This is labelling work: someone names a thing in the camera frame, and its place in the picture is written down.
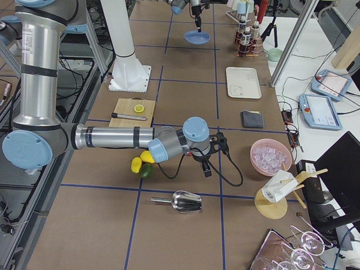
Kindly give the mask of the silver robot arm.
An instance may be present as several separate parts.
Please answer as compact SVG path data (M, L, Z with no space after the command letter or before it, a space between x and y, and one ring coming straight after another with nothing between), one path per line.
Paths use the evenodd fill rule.
M85 1L17 1L22 23L20 113L2 142L5 158L14 166L33 170L70 149L148 149L156 163L191 153L206 163L214 141L206 121L187 119L179 130L141 127L86 127L56 119L60 36L70 25L87 21Z
M184 8L189 4L190 5L190 16L194 19L197 31L202 32L202 21L201 14L203 10L210 8L210 1L207 0L172 0L166 1L171 7L171 11L175 15L179 15Z

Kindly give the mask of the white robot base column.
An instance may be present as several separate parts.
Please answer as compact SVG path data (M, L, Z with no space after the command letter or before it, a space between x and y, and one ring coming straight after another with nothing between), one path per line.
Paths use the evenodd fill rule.
M104 0L101 6L115 53L109 90L146 92L151 66L136 57L125 1Z

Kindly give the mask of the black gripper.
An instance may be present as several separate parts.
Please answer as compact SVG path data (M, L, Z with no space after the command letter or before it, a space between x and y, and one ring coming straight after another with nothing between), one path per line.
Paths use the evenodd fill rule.
M195 19L197 31L201 33L201 13L203 9L209 9L209 0L190 0L191 17Z
M195 143L190 147L190 150L193 159L201 163L204 176L211 177L212 170L208 161L215 153L214 142L209 142L207 145Z

